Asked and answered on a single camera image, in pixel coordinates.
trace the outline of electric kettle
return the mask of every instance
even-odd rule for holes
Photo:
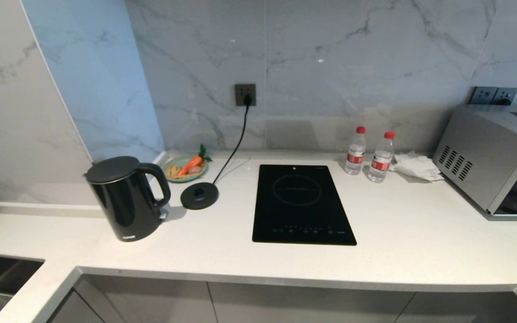
[[[163,199],[156,200],[145,174],[154,176]],[[114,157],[92,166],[84,174],[117,239],[136,241],[147,237],[162,222],[160,208],[171,190],[162,169],[130,156]]]

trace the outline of wall socket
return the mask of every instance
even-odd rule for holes
[[[476,86],[468,103],[484,105],[492,104],[492,100],[494,99],[494,96],[496,96],[497,90],[497,87]]]
[[[493,105],[511,105],[513,98],[516,96],[517,88],[500,87],[496,91],[496,96],[492,100]]]
[[[245,106],[245,96],[250,94],[253,98],[250,106],[257,105],[257,91],[255,84],[235,84],[234,85],[234,100],[237,106]]]

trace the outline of red label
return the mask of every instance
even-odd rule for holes
[[[372,160],[372,168],[379,170],[379,171],[385,171],[388,169],[388,166],[390,166],[390,163],[379,163],[376,160]]]
[[[355,156],[355,155],[352,155],[351,153],[348,154],[346,159],[353,164],[360,164],[363,162],[363,156]]]

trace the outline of black induction cooker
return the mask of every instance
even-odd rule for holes
[[[356,245],[326,166],[261,165],[253,241]]]

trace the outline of power cord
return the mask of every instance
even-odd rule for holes
[[[223,165],[223,168],[221,168],[221,171],[219,172],[219,174],[217,175],[217,177],[215,178],[215,180],[213,180],[213,184],[215,184],[217,182],[217,180],[219,179],[219,176],[221,176],[221,173],[222,171],[224,170],[224,168],[228,165],[228,162],[230,162],[230,159],[232,158],[232,156],[234,156],[234,153],[237,152],[238,150],[238,146],[241,145],[241,142],[242,142],[242,137],[244,137],[245,135],[245,129],[246,129],[246,115],[249,113],[249,107],[250,107],[250,104],[253,102],[253,98],[251,96],[249,96],[248,94],[245,96],[245,99],[244,99],[244,104],[246,106],[246,111],[245,111],[245,119],[244,119],[244,122],[242,123],[242,133],[241,133],[241,138],[238,140],[238,143],[237,143],[237,146],[234,148],[234,151],[232,151],[232,154],[230,154],[230,157],[226,160],[226,163]]]

